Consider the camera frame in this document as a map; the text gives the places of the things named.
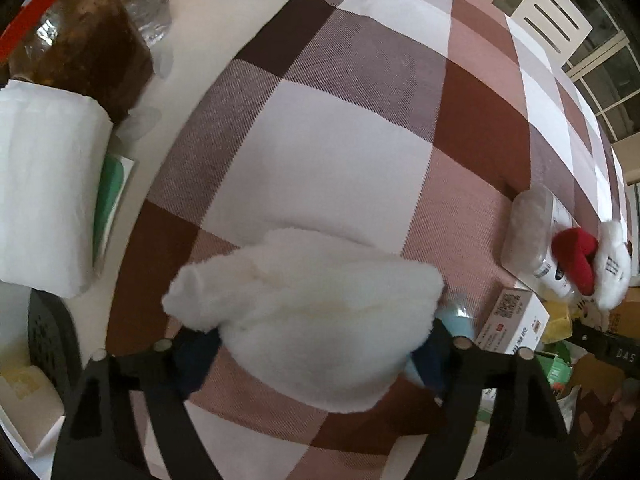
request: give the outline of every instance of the plaid fabric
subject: plaid fabric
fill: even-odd
[[[499,253],[511,201],[532,182],[592,234],[626,224],[622,170],[584,98],[489,2],[290,0],[164,162],[122,263],[108,349],[175,333],[160,299],[183,264],[283,226],[431,262],[481,324],[515,283]],[[442,423],[402,379],[370,412],[331,414],[274,392],[225,349],[187,405],[229,480],[402,478],[417,435]]]

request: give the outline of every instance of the plastic bag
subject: plastic bag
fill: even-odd
[[[12,78],[92,97],[119,123],[153,62],[120,0],[57,0],[12,52],[9,69]]]

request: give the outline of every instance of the white table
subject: white table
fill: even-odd
[[[127,241],[168,150],[216,77],[286,1],[170,0],[173,24],[162,41],[173,51],[172,70],[164,80],[155,76],[138,104],[160,110],[162,117],[140,140],[127,144],[112,140],[111,151],[132,158],[136,167],[114,220],[100,277],[85,294],[66,302],[83,362],[104,347]]]

